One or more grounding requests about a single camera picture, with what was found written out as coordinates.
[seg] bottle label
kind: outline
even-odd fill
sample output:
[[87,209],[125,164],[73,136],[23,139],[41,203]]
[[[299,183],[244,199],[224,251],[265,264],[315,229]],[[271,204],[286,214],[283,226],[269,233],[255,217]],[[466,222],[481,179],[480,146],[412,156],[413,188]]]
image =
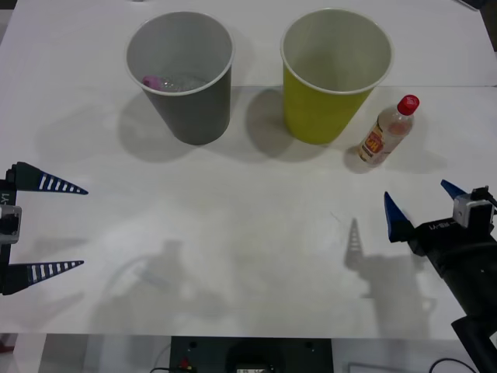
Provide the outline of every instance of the bottle label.
[[371,165],[379,165],[394,151],[402,138],[392,136],[383,131],[377,120],[370,133],[359,146],[359,157]]

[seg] plastic bottle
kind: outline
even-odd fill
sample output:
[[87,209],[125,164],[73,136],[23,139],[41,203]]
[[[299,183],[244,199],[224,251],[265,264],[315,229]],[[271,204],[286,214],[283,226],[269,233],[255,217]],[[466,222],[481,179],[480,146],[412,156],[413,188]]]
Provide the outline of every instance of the plastic bottle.
[[380,165],[411,132],[413,114],[418,106],[419,99],[407,95],[397,106],[383,110],[369,134],[360,143],[357,149],[359,157],[369,166]]

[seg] table surface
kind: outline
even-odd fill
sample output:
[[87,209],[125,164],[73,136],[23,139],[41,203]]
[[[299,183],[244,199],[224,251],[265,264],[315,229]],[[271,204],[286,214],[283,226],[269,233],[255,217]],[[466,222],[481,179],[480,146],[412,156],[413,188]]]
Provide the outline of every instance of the table surface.
[[233,85],[279,85],[284,30],[324,7],[359,11],[390,34],[394,66],[382,85],[497,85],[497,59],[481,15],[457,0],[19,0],[0,49],[0,69],[9,70],[1,93],[34,71],[73,85],[113,86],[123,76],[131,34],[146,19],[179,10],[210,13],[231,31]]
[[[388,242],[382,198],[390,191],[419,224],[451,214],[442,178],[467,189],[497,186],[489,172],[496,88],[376,89],[328,147],[286,132],[278,88],[234,88],[226,133],[193,147],[174,139],[123,66],[127,34],[179,2],[43,3],[19,2],[0,48],[0,169],[30,162],[90,194],[20,193],[23,232],[12,262],[85,265],[3,298],[3,333],[455,338],[450,322],[461,308],[428,263]],[[461,51],[432,54],[433,64],[422,66],[405,66],[398,51],[389,84],[428,83],[429,76],[440,85],[492,81],[495,57],[479,14],[452,1],[386,7],[378,0],[397,14],[382,21],[369,3],[347,2],[386,29],[396,19],[397,36],[408,34],[401,24],[424,33],[437,19],[455,33],[466,23],[480,36],[465,44],[474,53],[444,68]],[[256,34],[269,29],[250,21],[258,14],[253,2],[212,4],[184,8],[210,10],[236,26],[237,43],[255,45]],[[238,47],[238,58],[255,54],[250,68],[235,69],[236,82],[279,81],[280,26],[319,7],[292,4],[273,13],[266,49],[262,42]],[[110,21],[113,7],[123,22]],[[425,27],[402,16],[411,13],[426,17]],[[427,55],[416,52],[416,61]],[[449,76],[470,59],[479,68]],[[421,99],[413,132],[384,166],[365,172],[350,149],[407,93]]]

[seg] cable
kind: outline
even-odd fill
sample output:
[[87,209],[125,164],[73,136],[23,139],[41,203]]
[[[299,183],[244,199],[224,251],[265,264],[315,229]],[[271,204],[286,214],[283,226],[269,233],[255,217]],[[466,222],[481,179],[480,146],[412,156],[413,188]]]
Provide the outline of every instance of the cable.
[[444,361],[453,361],[454,363],[459,363],[459,364],[462,364],[464,365],[466,368],[468,368],[470,371],[472,371],[473,373],[476,373],[476,370],[474,370],[472,367],[470,367],[469,365],[467,365],[466,363],[464,363],[463,361],[461,360],[458,360],[458,359],[453,359],[452,357],[444,357],[442,359],[439,359],[437,361],[435,361],[431,367],[429,367],[429,371],[428,373],[433,373],[433,369],[435,369],[435,367],[444,362]]

